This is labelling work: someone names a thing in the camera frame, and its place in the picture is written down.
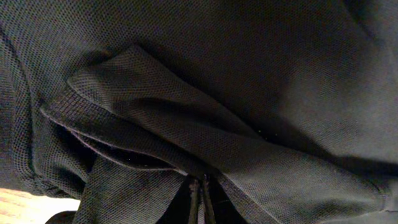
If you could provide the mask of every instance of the garment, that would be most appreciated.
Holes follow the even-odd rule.
[[[397,223],[396,1],[0,6],[0,187],[156,223],[209,175],[238,222]]]

